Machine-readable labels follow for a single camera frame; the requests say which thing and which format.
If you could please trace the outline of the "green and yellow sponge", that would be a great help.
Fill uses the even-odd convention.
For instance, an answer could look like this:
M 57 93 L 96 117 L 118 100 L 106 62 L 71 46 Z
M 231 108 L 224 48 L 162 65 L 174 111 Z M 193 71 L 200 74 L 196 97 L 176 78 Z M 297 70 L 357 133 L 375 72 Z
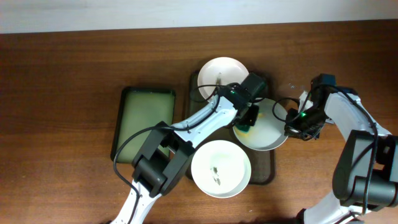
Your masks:
M 248 124 L 236 124 L 235 128 L 242 132 L 242 133 L 248 133 L 249 130 L 252 128 L 252 126 L 248 125 Z

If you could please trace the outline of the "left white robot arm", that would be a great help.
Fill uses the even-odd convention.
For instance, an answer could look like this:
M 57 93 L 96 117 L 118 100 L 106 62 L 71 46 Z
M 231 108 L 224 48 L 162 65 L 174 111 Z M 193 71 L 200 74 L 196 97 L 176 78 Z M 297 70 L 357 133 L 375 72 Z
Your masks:
M 113 223 L 142 223 L 155 201 L 185 175 L 197 146 L 215 131 L 235 124 L 254 125 L 255 104 L 266 87 L 266 80 L 255 73 L 241 83 L 214 85 L 211 101 L 191 117 L 172 125 L 161 121 L 129 136 L 116 150 L 114 165 L 134 138 L 148 133 L 132 159 L 132 180 L 115 172 L 130 192 Z

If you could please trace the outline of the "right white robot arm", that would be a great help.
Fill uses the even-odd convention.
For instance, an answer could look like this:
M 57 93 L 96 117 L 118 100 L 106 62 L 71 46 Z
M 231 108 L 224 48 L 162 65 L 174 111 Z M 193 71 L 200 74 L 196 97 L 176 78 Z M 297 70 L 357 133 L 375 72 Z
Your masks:
M 309 141 L 332 121 L 345 140 L 333 172 L 332 191 L 304 208 L 298 223 L 349 223 L 360 216 L 397 206 L 397 136 L 366 111 L 358 93 L 336 85 L 334 75 L 320 74 L 311 90 L 296 100 L 284 118 L 285 135 Z

